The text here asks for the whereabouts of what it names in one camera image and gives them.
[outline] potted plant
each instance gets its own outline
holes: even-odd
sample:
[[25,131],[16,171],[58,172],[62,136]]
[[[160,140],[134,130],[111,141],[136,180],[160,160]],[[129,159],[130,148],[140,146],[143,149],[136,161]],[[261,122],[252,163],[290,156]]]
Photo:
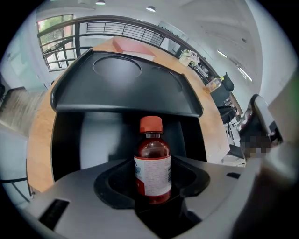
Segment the potted plant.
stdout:
[[196,66],[200,60],[199,60],[199,57],[197,56],[197,53],[195,53],[194,51],[191,51],[191,50],[183,50],[182,51],[182,55],[181,57],[179,58],[179,61],[187,66],[187,65],[191,65],[191,66]]

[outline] cup holder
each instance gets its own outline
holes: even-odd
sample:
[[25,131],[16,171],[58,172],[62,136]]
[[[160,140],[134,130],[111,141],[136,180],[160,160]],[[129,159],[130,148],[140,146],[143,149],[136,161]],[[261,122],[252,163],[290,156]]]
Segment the cup holder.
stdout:
[[101,173],[94,182],[98,198],[115,209],[134,209],[136,215],[161,238],[175,237],[201,221],[185,204],[185,197],[194,197],[209,184],[210,176],[171,156],[171,197],[165,203],[144,203],[135,189],[134,160],[125,161]]

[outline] bottle label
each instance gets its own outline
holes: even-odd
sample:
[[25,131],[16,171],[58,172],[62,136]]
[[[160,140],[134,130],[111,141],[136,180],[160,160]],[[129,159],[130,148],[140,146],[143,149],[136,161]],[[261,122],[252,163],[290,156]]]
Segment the bottle label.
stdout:
[[137,190],[144,196],[159,196],[171,189],[171,156],[134,157]]

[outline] black slot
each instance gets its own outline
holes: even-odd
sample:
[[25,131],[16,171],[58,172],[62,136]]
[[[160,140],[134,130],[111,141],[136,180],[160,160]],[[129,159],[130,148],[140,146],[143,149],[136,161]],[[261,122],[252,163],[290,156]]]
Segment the black slot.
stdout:
[[240,177],[240,174],[238,174],[238,173],[228,173],[228,174],[226,174],[226,176],[238,179]]
[[55,199],[46,212],[40,217],[39,221],[53,230],[69,203],[70,202],[64,200]]

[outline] white wall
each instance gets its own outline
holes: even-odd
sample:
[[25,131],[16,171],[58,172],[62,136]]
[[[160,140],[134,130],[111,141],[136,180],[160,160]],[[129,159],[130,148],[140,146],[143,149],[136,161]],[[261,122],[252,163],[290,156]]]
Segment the white wall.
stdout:
[[298,66],[296,53],[275,19],[257,2],[246,0],[260,35],[263,76],[260,95],[270,104]]
[[0,64],[0,71],[10,88],[45,90],[50,78],[39,48],[35,11],[24,21],[11,40]]

